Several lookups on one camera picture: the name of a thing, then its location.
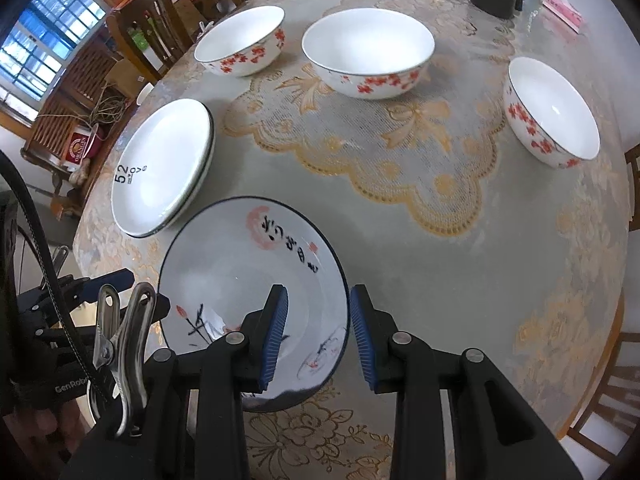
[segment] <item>black cable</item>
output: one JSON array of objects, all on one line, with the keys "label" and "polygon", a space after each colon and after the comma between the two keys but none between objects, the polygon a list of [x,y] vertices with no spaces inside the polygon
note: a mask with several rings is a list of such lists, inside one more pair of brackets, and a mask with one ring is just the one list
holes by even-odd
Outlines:
[{"label": "black cable", "polygon": [[18,203],[24,211],[24,216],[31,231],[31,237],[33,238],[34,254],[38,260],[42,273],[44,275],[45,283],[47,284],[47,290],[51,298],[51,304],[56,311],[56,315],[62,325],[62,330],[65,332],[66,338],[69,341],[69,346],[76,356],[76,359],[80,363],[82,371],[87,376],[87,379],[91,381],[92,386],[98,391],[99,395],[105,400],[110,402],[110,396],[107,394],[107,390],[104,386],[103,380],[98,376],[98,373],[94,367],[94,363],[87,355],[86,349],[82,344],[82,340],[78,334],[78,330],[71,319],[69,309],[66,306],[62,290],[58,285],[58,277],[56,271],[53,268],[53,261],[51,260],[51,254],[49,253],[49,245],[45,238],[42,224],[36,210],[36,206],[33,203],[33,199],[29,194],[24,180],[20,176],[20,173],[11,162],[11,160],[0,150],[0,174],[7,182],[11,190],[14,192],[15,197],[18,199]]},{"label": "black cable", "polygon": [[[22,238],[24,238],[24,241],[26,241],[29,244],[29,248],[31,249],[33,256],[35,256],[37,259],[38,253],[36,252],[36,248],[33,246],[31,237],[26,232],[24,232],[24,229],[21,228],[18,224],[16,224],[16,227],[18,228],[18,232],[22,235]],[[22,254],[24,255],[24,245],[22,246]]]},{"label": "black cable", "polygon": [[24,263],[24,242],[22,242],[22,251],[20,252],[20,275],[18,276],[18,291],[17,291],[18,294],[20,294],[20,292],[22,291],[22,264],[23,263]]}]

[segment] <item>window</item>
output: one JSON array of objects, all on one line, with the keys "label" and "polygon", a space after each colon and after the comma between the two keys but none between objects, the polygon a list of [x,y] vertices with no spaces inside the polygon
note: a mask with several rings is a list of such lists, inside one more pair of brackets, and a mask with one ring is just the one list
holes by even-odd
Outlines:
[{"label": "window", "polygon": [[33,121],[105,8],[97,0],[31,0],[0,47],[0,103]]}]

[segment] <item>bowl with red flower pattern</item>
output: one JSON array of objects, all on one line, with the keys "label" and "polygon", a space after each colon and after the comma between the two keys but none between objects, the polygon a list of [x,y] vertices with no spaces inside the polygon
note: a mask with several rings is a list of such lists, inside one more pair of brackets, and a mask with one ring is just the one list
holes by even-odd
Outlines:
[{"label": "bowl with red flower pattern", "polygon": [[205,34],[194,56],[217,75],[242,77],[269,66],[284,47],[284,10],[262,6],[233,14]]},{"label": "bowl with red flower pattern", "polygon": [[549,65],[530,57],[509,63],[504,113],[516,137],[552,168],[571,168],[600,150],[600,134],[587,103]]},{"label": "bowl with red flower pattern", "polygon": [[435,42],[421,22],[394,10],[348,9],[321,18],[302,50],[322,81],[358,99],[389,99],[415,87]]}]

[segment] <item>bowl rim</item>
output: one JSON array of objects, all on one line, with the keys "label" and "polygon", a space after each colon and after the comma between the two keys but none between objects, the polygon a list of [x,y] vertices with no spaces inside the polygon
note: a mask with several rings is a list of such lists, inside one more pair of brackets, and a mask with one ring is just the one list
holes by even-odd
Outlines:
[{"label": "bowl rim", "polygon": [[[306,36],[309,34],[309,32],[318,24],[321,23],[323,20],[326,20],[327,18],[330,18],[331,16],[336,16],[337,14],[342,14],[344,12],[353,12],[354,10],[363,10],[363,9],[367,9],[367,10],[375,10],[377,12],[387,12],[389,14],[401,14],[402,16],[405,16],[407,18],[411,18],[412,20],[414,20],[414,22],[419,23],[420,25],[422,25],[425,30],[429,33],[429,35],[431,36],[431,43],[433,44],[433,46],[431,47],[431,51],[429,52],[429,55],[422,60],[420,63],[416,63],[410,67],[407,68],[403,68],[402,70],[393,70],[392,72],[385,72],[385,73],[379,73],[379,72],[375,72],[375,73],[356,73],[356,72],[345,72],[344,70],[336,70],[335,68],[331,68],[328,67],[322,63],[318,63],[316,60],[312,59],[311,56],[309,56],[309,54],[306,53],[306,48],[305,48],[305,40],[306,40]],[[322,68],[324,68],[325,70],[329,70],[330,72],[335,72],[338,74],[344,74],[344,75],[354,75],[354,76],[361,76],[361,77],[374,77],[374,76],[385,76],[385,75],[392,75],[392,74],[400,74],[403,72],[410,72],[411,70],[415,70],[417,68],[420,68],[422,65],[424,65],[426,62],[428,62],[428,60],[431,59],[431,56],[433,56],[433,53],[436,49],[436,39],[433,37],[433,33],[429,30],[429,27],[427,27],[423,22],[419,22],[418,20],[416,20],[413,16],[409,16],[408,14],[405,14],[404,12],[398,12],[397,10],[390,10],[390,9],[379,9],[377,7],[355,7],[354,9],[345,9],[345,10],[340,10],[339,12],[334,12],[332,14],[328,14],[326,16],[323,16],[322,18],[320,18],[319,20],[313,22],[309,28],[305,31],[305,33],[302,36],[302,52],[304,52],[306,58],[313,64],[316,64]]]},{"label": "bowl rim", "polygon": [[[570,150],[569,148],[567,148],[566,146],[564,146],[562,144],[562,142],[559,142],[558,140],[556,140],[554,138],[553,135],[551,135],[549,133],[549,131],[544,128],[542,126],[542,123],[540,122],[539,119],[537,119],[536,117],[534,117],[534,115],[531,113],[531,111],[527,108],[527,105],[524,103],[524,101],[522,100],[522,98],[518,95],[518,91],[516,90],[516,86],[513,84],[513,79],[511,78],[511,66],[513,64],[514,61],[516,61],[517,59],[526,59],[527,62],[529,61],[533,61],[536,64],[541,64],[546,66],[547,68],[549,68],[550,70],[552,70],[553,72],[555,72],[556,74],[558,74],[570,87],[571,89],[574,91],[574,93],[581,99],[581,101],[584,103],[584,105],[587,107],[587,110],[589,111],[590,115],[591,115],[591,119],[593,119],[593,124],[596,127],[596,132],[598,134],[598,149],[596,150],[595,155],[593,155],[592,157],[584,157],[584,156],[580,156],[575,154],[572,150]],[[555,68],[553,68],[552,66],[540,61],[539,59],[535,59],[533,57],[528,57],[528,56],[517,56],[514,57],[510,62],[509,62],[509,68],[507,71],[507,77],[509,79],[509,83],[511,84],[511,87],[513,88],[513,91],[516,94],[516,97],[518,98],[518,101],[520,101],[520,103],[522,104],[523,108],[527,111],[527,113],[533,117],[533,120],[536,121],[536,124],[538,126],[540,126],[540,129],[544,132],[545,135],[549,136],[549,138],[551,138],[551,140],[553,142],[555,142],[558,146],[560,146],[563,150],[565,150],[567,153],[569,153],[569,155],[574,156],[579,158],[580,160],[593,160],[594,158],[596,158],[598,156],[598,154],[600,153],[600,130],[598,129],[598,123],[596,123],[596,119],[595,117],[593,117],[593,113],[591,111],[591,109],[589,108],[589,105],[586,103],[586,101],[584,100],[584,98],[580,95],[580,92],[578,92],[575,87],[569,82],[569,80],[567,78],[565,78],[561,73],[558,72],[558,70],[556,70]]]},{"label": "bowl rim", "polygon": [[118,158],[118,165],[120,164],[120,161],[122,160],[122,157],[125,155],[125,152],[127,151],[127,147],[129,146],[130,142],[133,140],[133,137],[136,135],[136,133],[138,132],[138,130],[140,130],[142,128],[142,126],[145,125],[145,123],[147,121],[150,121],[151,118],[156,115],[157,113],[160,112],[160,110],[162,110],[163,108],[165,108],[167,105],[175,103],[175,102],[183,102],[183,101],[193,101],[198,103],[199,105],[201,105],[207,112],[207,116],[209,118],[209,137],[207,139],[207,146],[206,148],[203,150],[203,156],[200,159],[199,163],[198,163],[198,168],[196,169],[196,174],[193,176],[193,179],[188,183],[188,189],[186,190],[186,192],[182,195],[182,197],[180,198],[180,201],[176,204],[175,208],[172,208],[171,211],[169,211],[167,213],[167,215],[164,216],[164,218],[162,218],[161,222],[153,227],[151,230],[146,231],[146,232],[142,232],[142,231],[130,231],[127,228],[123,227],[120,222],[118,221],[118,218],[116,216],[115,210],[114,210],[114,204],[113,204],[113,189],[115,186],[115,181],[112,181],[111,183],[111,215],[113,216],[113,221],[115,222],[115,224],[117,225],[117,227],[126,235],[130,236],[131,238],[147,238],[149,236],[152,236],[158,232],[160,232],[162,229],[164,229],[165,227],[167,227],[176,217],[176,215],[180,212],[180,210],[182,209],[182,207],[184,206],[185,202],[189,199],[189,197],[191,196],[191,194],[194,191],[194,188],[196,187],[200,177],[202,176],[202,172],[204,171],[206,165],[207,165],[207,160],[208,158],[212,155],[213,152],[213,147],[214,147],[214,143],[215,143],[215,124],[213,121],[213,116],[211,114],[211,112],[209,111],[209,109],[202,104],[200,101],[197,101],[196,99],[190,99],[190,98],[183,98],[183,99],[177,99],[175,101],[171,101],[170,103],[167,103],[164,106],[161,106],[160,108],[158,108],[158,110],[156,110],[155,112],[153,112],[151,115],[149,115],[148,118],[145,119],[145,121],[143,121],[142,124],[140,124],[140,126],[138,127],[138,129],[136,129],[136,131],[133,133],[133,135],[131,136],[131,138],[129,139],[129,142],[127,143],[127,145],[125,146],[124,150],[122,150],[122,153],[120,154],[119,158]]},{"label": "bowl rim", "polygon": [[[232,20],[234,17],[236,16],[240,16],[240,14],[244,13],[244,12],[251,12],[252,10],[258,10],[258,9],[265,9],[265,8],[271,8],[271,9],[279,9],[282,12],[282,17],[280,18],[280,21],[278,22],[278,24],[273,27],[267,34],[265,34],[263,37],[261,37],[259,40],[254,41],[253,43],[244,46],[238,50],[236,50],[235,52],[231,52],[230,54],[226,54],[225,56],[222,57],[217,57],[216,59],[199,59],[197,56],[198,53],[198,48],[200,47],[200,45],[202,44],[202,40],[204,40],[209,34],[211,34],[214,30],[216,30],[216,27],[218,25],[220,25],[221,23],[224,22],[228,22],[228,20]],[[245,10],[241,10],[240,12],[237,13],[233,13],[232,15],[230,15],[228,18],[221,20],[219,23],[217,23],[214,27],[211,27],[211,30],[208,31],[206,34],[204,34],[199,40],[198,43],[196,45],[196,47],[193,49],[193,57],[195,58],[196,61],[199,61],[200,63],[215,63],[216,61],[221,61],[223,59],[226,59],[227,57],[231,57],[234,56],[235,54],[238,54],[239,52],[242,52],[243,50],[246,50],[248,48],[251,48],[252,46],[254,46],[256,43],[260,43],[262,40],[264,40],[266,37],[270,36],[271,34],[273,34],[276,30],[278,30],[280,28],[280,26],[282,25],[282,22],[284,21],[284,17],[285,17],[286,13],[284,11],[284,9],[282,7],[279,6],[275,6],[275,5],[263,5],[263,6],[258,6],[258,7],[253,7],[252,9],[245,9]]]}]

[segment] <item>stacked plates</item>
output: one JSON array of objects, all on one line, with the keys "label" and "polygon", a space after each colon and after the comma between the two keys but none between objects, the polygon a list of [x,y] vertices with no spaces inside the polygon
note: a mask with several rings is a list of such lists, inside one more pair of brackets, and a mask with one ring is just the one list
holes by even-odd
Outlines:
[{"label": "stacked plates", "polygon": [[151,115],[116,167],[111,211],[118,227],[144,238],[178,218],[209,171],[213,145],[213,121],[198,101],[173,101]]}]

